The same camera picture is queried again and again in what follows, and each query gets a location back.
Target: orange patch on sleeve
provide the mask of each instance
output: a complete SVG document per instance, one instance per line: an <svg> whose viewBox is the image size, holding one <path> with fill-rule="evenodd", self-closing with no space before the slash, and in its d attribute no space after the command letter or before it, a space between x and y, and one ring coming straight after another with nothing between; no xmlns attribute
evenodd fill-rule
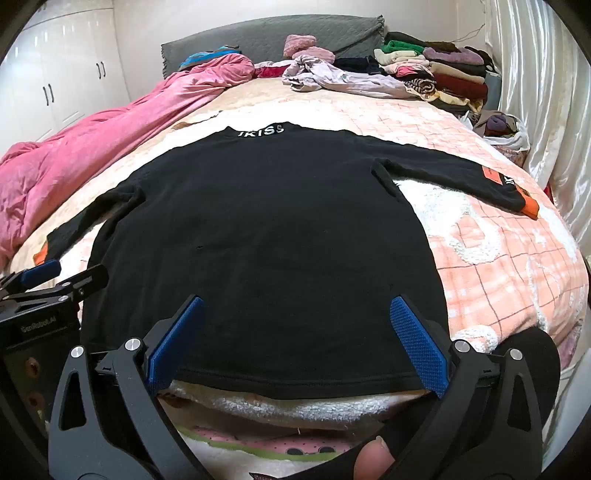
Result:
<svg viewBox="0 0 591 480"><path fill-rule="evenodd" d="M527 215L531 219L537 220L538 212L540 211L540 205L536 202L527 190L522 189L519 185L515 184L515 188L525 200L525 206L521 210L521 213Z"/></svg>
<svg viewBox="0 0 591 480"><path fill-rule="evenodd" d="M47 256L47 241L41 247L41 251L39 251L38 253L33 255L33 262L35 263L35 266L41 265L45 261L46 256Z"/></svg>
<svg viewBox="0 0 591 480"><path fill-rule="evenodd" d="M501 175L496 170L488 167L482 167L482 172L487 179L492 180L499 185L503 185L503 182L501 181Z"/></svg>

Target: fingernail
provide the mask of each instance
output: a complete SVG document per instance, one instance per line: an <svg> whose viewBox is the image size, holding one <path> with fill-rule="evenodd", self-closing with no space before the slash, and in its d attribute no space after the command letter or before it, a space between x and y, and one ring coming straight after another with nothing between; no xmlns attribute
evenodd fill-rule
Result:
<svg viewBox="0 0 591 480"><path fill-rule="evenodd" d="M379 444L382 446L383 449L385 449L388 453L390 452L388 445L386 445L386 442L380 435L378 435L375 439L379 440Z"/></svg>

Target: green folded cloth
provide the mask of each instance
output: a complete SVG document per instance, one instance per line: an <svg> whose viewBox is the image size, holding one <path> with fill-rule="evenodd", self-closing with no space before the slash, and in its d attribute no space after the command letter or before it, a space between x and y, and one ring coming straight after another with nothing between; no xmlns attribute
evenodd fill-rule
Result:
<svg viewBox="0 0 591 480"><path fill-rule="evenodd" d="M424 47L413 45L412 43L406 43L405 41L390 40L386 45L382 45L382 51L384 53L392 53L393 51L400 50L414 50L417 55L423 53Z"/></svg>

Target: white wardrobe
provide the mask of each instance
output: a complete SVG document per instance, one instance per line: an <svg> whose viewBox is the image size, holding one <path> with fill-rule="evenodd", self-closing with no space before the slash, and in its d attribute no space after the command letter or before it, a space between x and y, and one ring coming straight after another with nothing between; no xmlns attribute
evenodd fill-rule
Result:
<svg viewBox="0 0 591 480"><path fill-rule="evenodd" d="M0 157L127 103L112 0L50 0L0 65Z"/></svg>

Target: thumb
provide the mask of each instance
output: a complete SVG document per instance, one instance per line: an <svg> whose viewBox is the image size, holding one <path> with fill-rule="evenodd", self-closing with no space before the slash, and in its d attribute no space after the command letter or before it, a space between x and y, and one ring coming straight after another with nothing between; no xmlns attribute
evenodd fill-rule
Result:
<svg viewBox="0 0 591 480"><path fill-rule="evenodd" d="M386 442L378 436L359 452L353 468L353 480L378 480L393 463L394 457Z"/></svg>

